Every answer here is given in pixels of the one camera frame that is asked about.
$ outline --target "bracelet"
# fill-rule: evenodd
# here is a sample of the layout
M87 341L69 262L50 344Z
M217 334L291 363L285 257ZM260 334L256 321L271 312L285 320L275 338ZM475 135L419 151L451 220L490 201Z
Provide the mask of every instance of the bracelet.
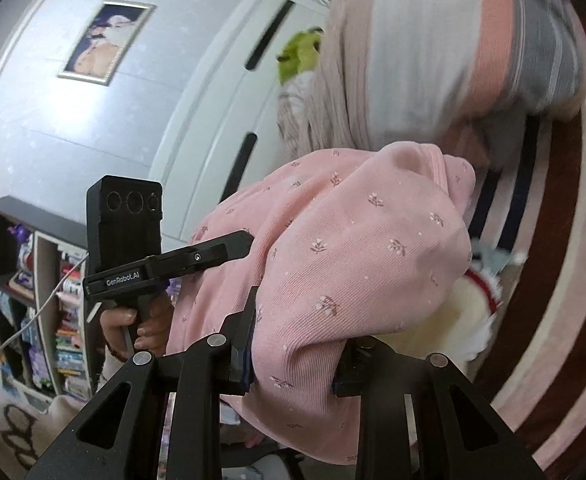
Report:
M128 361L128 359L124 357L121 353L119 353L117 350L113 350L113 347L110 345L108 341L106 341L106 348L108 348L110 354L120 363L125 363L126 361Z

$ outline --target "black triangular cutout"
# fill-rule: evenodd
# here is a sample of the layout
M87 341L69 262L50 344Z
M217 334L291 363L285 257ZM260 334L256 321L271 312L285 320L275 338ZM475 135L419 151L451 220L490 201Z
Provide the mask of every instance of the black triangular cutout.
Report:
M118 435L119 424L130 391L130 384L119 384L100 408L82 425L77 432L77 438L87 444L111 449Z
M455 415L457 415L457 422L462 433L464 448L467 451L475 451L497 444L499 439L496 431L483 418L479 410L471 402L471 399L454 384L449 386L448 391L453 401Z

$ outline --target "camera lens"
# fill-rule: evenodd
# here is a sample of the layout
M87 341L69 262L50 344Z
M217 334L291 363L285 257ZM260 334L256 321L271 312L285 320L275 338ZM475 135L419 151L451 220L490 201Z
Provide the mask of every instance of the camera lens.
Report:
M117 191L111 191L106 197L106 205L111 211L117 211L122 205L122 197Z
M144 197L139 191L131 191L126 197L126 207L131 213L139 213L144 207Z
M151 193L148 197L148 209L151 211L157 211L160 208L160 199L157 198L155 193Z

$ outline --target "picture frame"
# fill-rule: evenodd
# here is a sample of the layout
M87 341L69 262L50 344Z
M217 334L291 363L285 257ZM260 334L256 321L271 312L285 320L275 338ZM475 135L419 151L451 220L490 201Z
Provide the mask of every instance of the picture frame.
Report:
M153 4L103 0L73 42L57 76L108 86L155 8Z

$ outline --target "green cloth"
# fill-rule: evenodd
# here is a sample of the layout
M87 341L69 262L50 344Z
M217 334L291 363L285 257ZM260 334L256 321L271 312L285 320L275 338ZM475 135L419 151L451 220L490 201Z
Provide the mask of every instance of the green cloth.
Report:
M323 31L312 28L298 32L288 41L278 56L279 82L283 85L302 72L314 70L320 59Z

